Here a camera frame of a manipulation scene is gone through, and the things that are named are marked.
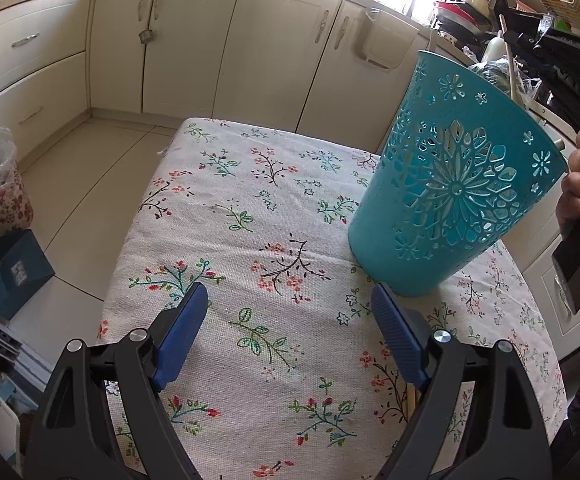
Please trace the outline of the floral white tablecloth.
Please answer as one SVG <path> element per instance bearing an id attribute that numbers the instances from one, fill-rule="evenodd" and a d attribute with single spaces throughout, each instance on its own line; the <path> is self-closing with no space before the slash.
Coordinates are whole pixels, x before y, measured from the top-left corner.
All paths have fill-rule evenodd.
<path id="1" fill-rule="evenodd" d="M 378 157 L 218 119 L 133 145 L 113 342 L 203 284 L 209 310 L 166 415 L 205 479 L 370 479 L 408 422 L 347 226 Z"/>

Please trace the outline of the turquoise perforated plastic basket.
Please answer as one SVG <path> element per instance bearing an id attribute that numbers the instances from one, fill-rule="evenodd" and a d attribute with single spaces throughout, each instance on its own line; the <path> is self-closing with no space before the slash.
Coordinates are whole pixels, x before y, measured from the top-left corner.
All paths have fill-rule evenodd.
<path id="1" fill-rule="evenodd" d="M 510 231 L 566 171 L 522 105 L 421 50 L 349 247 L 374 281 L 423 296 Z"/>

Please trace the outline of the white hanging door bin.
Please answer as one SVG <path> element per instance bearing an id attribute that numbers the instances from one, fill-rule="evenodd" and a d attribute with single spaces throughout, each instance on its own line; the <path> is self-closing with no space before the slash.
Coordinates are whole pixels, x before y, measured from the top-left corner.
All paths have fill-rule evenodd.
<path id="1" fill-rule="evenodd" d="M 354 44 L 354 52 L 363 61 L 395 70 L 403 62 L 418 28 L 383 10 L 370 8 L 363 12 Z"/>

